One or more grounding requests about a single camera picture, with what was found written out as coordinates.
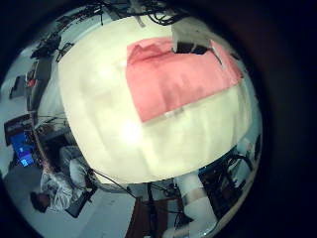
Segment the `red fabric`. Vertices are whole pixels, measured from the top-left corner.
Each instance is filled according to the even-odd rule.
[[[171,38],[141,40],[128,46],[126,78],[143,122],[237,84],[241,72],[232,57],[211,43],[217,56],[175,54]]]

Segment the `desk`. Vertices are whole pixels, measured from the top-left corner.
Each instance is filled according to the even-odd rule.
[[[125,77],[127,45],[171,36],[170,26],[141,18],[144,28],[134,18],[100,27],[58,64],[63,107],[83,156],[91,168],[120,183],[168,179],[202,168],[233,148],[252,120],[242,80],[177,115],[141,123]]]

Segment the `chair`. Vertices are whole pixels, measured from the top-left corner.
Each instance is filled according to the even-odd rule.
[[[65,211],[69,215],[71,215],[73,218],[77,218],[79,216],[82,208],[86,204],[86,202],[87,201],[91,202],[90,198],[96,192],[97,189],[98,189],[97,186],[94,186],[91,191],[84,192],[80,196],[80,198],[77,201],[75,201],[74,203],[72,203],[70,205],[70,207],[68,209],[66,209]]]

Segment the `white cloth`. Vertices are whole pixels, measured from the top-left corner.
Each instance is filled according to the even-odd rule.
[[[63,173],[42,174],[41,192],[51,200],[50,210],[60,211],[69,208],[79,196]]]

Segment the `computer monitor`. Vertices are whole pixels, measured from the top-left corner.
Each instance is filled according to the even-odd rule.
[[[24,132],[11,136],[10,141],[13,150],[18,157],[18,162],[23,167],[26,167],[34,162],[31,152],[33,146],[27,144],[27,137]]]

